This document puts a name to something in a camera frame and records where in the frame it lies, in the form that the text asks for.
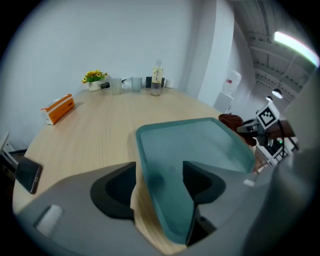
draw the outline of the flower pot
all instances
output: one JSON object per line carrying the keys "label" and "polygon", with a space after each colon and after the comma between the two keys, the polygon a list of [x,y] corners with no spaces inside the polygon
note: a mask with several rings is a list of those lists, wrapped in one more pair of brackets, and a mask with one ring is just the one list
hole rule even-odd
{"label": "flower pot", "polygon": [[102,84],[101,81],[95,81],[95,82],[88,82],[88,89],[90,92],[98,91],[101,89],[100,84]]}

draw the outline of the potted flower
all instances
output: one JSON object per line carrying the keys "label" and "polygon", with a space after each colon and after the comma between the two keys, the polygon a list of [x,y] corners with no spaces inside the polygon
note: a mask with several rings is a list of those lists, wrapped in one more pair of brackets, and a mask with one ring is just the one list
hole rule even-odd
{"label": "potted flower", "polygon": [[88,83],[89,91],[93,92],[101,89],[100,84],[102,84],[106,78],[109,80],[108,74],[102,73],[97,69],[96,71],[87,72],[82,79],[82,83]]}

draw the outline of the ceiling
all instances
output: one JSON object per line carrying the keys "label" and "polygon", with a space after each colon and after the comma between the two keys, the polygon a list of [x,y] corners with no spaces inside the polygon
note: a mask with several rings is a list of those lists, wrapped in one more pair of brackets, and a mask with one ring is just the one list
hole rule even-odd
{"label": "ceiling", "polygon": [[276,31],[290,35],[310,49],[306,33],[273,0],[233,1],[234,17],[250,49],[257,85],[279,88],[289,104],[301,91],[316,67],[299,53],[274,42]]}

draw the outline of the smartphone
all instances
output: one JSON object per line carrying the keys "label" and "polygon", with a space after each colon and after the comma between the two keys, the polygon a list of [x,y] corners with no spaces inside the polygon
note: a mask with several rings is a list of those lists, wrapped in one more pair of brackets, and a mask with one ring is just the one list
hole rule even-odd
{"label": "smartphone", "polygon": [[30,193],[35,194],[39,183],[42,166],[23,157],[15,170],[15,179]]}

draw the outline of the white panel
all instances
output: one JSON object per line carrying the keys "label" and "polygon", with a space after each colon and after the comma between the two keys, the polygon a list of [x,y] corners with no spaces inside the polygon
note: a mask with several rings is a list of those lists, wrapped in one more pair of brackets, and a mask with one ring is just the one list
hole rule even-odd
{"label": "white panel", "polygon": [[179,85],[196,0],[51,0],[34,9],[2,59],[0,134],[17,149],[42,128],[40,109],[73,93],[86,72],[150,76],[157,59]]}
{"label": "white panel", "polygon": [[278,57],[269,55],[269,67],[278,71],[280,74],[284,73],[289,65],[288,61],[283,61]]}

